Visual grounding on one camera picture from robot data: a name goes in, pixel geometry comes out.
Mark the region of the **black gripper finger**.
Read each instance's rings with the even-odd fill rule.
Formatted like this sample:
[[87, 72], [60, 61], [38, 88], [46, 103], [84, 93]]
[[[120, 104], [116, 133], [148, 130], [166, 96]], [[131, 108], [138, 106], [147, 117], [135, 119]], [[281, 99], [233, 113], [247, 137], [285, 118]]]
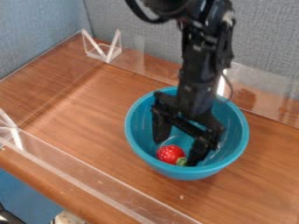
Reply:
[[172, 130], [172, 125], [168, 122], [167, 117], [163, 116], [158, 110], [152, 111], [152, 116], [154, 141], [159, 144], [168, 138]]
[[188, 166], [196, 166], [198, 163], [207, 157], [211, 151], [211, 145], [206, 138], [199, 137], [194, 140], [187, 159]]

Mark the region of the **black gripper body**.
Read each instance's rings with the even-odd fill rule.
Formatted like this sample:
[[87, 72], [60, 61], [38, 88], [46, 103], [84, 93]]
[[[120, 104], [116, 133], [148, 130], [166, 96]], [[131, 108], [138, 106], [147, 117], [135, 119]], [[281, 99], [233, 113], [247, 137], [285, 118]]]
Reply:
[[225, 126], [212, 114], [212, 103], [216, 99], [215, 87], [220, 77], [208, 79], [191, 78], [180, 72], [176, 94], [167, 94], [163, 90], [154, 92], [154, 106], [167, 117], [168, 122], [195, 140], [203, 137], [215, 149], [220, 142]]

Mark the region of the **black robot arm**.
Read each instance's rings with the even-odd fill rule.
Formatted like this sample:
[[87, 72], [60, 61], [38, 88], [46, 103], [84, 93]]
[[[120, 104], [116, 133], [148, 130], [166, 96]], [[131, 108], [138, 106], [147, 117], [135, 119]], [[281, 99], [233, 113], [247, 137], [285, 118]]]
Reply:
[[182, 30], [182, 69], [175, 95], [154, 93], [154, 140], [178, 127], [194, 138], [187, 165], [195, 166], [218, 147], [225, 127], [212, 114], [215, 87], [234, 59], [237, 24], [230, 0], [144, 0], [156, 14], [154, 24], [175, 20]]

